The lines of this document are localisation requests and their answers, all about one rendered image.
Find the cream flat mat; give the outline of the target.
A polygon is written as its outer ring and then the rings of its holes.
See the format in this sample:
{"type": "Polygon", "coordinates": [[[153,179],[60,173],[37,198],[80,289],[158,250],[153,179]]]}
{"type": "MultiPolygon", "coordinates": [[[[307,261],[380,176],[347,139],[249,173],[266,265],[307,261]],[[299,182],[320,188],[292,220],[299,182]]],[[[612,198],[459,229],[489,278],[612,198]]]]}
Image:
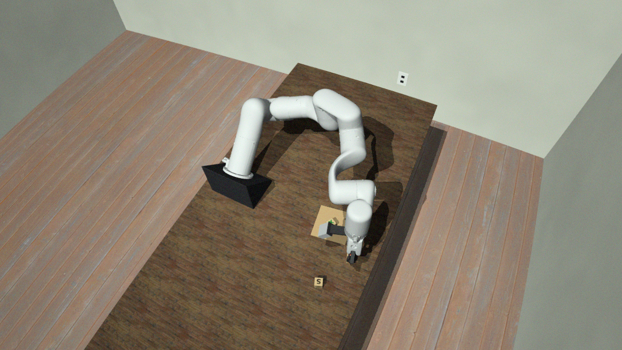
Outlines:
{"type": "MultiPolygon", "coordinates": [[[[346,213],[347,212],[335,209],[333,207],[321,205],[320,210],[318,211],[318,216],[315,220],[314,227],[311,232],[311,236],[318,237],[319,225],[326,223],[326,221],[330,218],[333,218],[337,225],[345,225],[346,213]]],[[[333,234],[331,237],[327,237],[324,239],[345,245],[347,241],[347,236],[333,234]]]]}

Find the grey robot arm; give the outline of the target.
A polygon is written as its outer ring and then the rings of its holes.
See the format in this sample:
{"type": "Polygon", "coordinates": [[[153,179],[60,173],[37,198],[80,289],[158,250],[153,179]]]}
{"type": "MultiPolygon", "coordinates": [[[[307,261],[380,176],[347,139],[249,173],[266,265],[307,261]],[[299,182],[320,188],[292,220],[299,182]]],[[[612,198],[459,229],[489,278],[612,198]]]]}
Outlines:
{"type": "Polygon", "coordinates": [[[226,163],[222,170],[230,176],[251,179],[252,163],[259,146],[263,122],[295,118],[311,118],[327,131],[339,129],[341,155],[329,170],[329,198],[335,205],[348,205],[345,226],[331,222],[321,224],[318,237],[324,239],[333,234],[347,235],[354,243],[358,243],[358,240],[367,236],[370,228],[376,186],[372,180],[337,180],[342,171],[358,165],[367,157],[361,110],[337,92],[321,89],[313,96],[248,99],[240,111],[230,159],[222,159],[226,163]]]}

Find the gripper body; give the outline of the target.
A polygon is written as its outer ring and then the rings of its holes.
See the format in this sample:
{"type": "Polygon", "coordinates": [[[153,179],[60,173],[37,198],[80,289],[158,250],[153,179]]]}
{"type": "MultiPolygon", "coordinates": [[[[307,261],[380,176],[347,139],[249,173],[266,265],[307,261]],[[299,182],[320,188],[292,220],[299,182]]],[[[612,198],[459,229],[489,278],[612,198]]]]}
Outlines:
{"type": "Polygon", "coordinates": [[[353,243],[353,240],[348,237],[348,239],[347,239],[347,253],[350,254],[351,251],[355,251],[356,255],[361,255],[362,245],[363,245],[363,239],[358,240],[358,243],[353,243]]]}

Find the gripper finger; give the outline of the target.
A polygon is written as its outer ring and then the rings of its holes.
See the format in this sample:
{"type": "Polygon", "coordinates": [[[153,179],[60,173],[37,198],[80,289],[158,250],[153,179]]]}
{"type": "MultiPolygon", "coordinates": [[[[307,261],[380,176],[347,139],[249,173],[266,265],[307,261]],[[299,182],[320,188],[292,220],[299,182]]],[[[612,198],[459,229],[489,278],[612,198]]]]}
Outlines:
{"type": "Polygon", "coordinates": [[[350,264],[354,264],[354,263],[356,263],[356,258],[357,258],[357,257],[356,257],[355,251],[351,251],[351,253],[350,253],[350,254],[348,254],[348,256],[347,256],[347,261],[348,261],[350,264]],[[352,254],[352,255],[350,255],[350,254],[352,254]]]}

